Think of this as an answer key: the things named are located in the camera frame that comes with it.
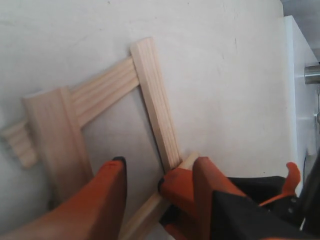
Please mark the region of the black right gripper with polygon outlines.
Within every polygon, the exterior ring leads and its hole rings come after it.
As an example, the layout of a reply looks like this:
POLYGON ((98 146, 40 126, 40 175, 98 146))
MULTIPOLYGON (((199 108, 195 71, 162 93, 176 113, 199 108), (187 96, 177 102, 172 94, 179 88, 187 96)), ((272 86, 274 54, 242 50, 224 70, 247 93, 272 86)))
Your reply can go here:
POLYGON ((203 240, 302 240, 320 237, 320 158, 299 195, 301 173, 230 180, 207 157, 192 167, 194 202, 203 240))

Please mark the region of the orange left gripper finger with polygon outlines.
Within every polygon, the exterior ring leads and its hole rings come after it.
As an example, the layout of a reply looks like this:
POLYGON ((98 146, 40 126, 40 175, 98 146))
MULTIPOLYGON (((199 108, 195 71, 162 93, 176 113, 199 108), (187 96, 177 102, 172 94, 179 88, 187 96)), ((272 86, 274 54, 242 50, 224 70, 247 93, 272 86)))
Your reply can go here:
POLYGON ((2 240, 116 240, 127 202, 127 164, 107 161, 77 194, 2 240))

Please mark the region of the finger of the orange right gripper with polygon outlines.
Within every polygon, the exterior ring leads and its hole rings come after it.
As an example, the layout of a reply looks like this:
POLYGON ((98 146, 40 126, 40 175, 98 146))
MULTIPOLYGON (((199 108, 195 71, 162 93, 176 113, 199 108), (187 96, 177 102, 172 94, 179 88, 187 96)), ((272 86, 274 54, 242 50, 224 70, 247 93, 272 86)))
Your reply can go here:
POLYGON ((196 220, 202 240, 210 239, 210 169, 175 168, 164 176, 161 196, 196 220))

